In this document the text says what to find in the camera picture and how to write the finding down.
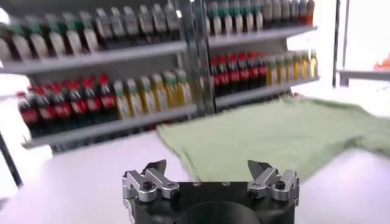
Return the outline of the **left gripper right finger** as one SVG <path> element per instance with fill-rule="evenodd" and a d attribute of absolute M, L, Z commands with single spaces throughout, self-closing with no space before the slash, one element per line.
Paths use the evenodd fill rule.
<path fill-rule="evenodd" d="M 253 181 L 247 184 L 251 198 L 271 197 L 276 201 L 299 199 L 299 177 L 296 171 L 287 169 L 280 173 L 268 163 L 253 160 L 248 160 L 247 165 L 253 177 Z"/>

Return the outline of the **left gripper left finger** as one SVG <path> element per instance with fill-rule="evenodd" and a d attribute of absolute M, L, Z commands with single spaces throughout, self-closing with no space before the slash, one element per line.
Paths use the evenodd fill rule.
<path fill-rule="evenodd" d="M 151 162 L 141 173 L 128 170 L 122 176 L 124 199 L 137 198 L 142 203 L 152 203 L 158 197 L 174 201 L 180 197 L 180 184 L 164 176 L 166 160 Z"/>

